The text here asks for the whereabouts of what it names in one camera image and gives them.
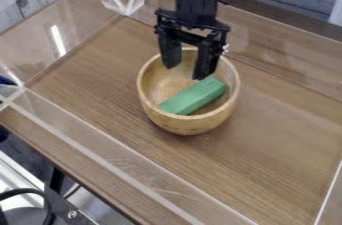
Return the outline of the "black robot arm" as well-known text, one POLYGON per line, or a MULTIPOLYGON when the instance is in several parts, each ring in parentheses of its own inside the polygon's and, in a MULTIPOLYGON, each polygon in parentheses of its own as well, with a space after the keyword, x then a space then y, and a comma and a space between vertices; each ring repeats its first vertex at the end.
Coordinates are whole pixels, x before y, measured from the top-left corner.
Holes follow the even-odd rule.
POLYGON ((176 0, 176 10, 156 11, 160 50, 168 69, 182 63, 182 44, 198 48, 193 78, 204 80, 218 66, 228 48, 228 24, 217 20, 222 0, 176 0))

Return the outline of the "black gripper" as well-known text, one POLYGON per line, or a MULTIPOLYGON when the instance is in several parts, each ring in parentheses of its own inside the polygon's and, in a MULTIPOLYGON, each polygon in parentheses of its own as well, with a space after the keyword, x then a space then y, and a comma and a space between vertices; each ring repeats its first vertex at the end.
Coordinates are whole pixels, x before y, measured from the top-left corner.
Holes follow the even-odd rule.
POLYGON ((181 19, 176 11, 156 11, 160 49, 164 65, 174 68, 182 62, 182 44, 198 47, 198 58, 193 78, 204 80, 218 66, 220 56, 228 47, 228 34, 232 27, 216 18, 192 21, 181 19))

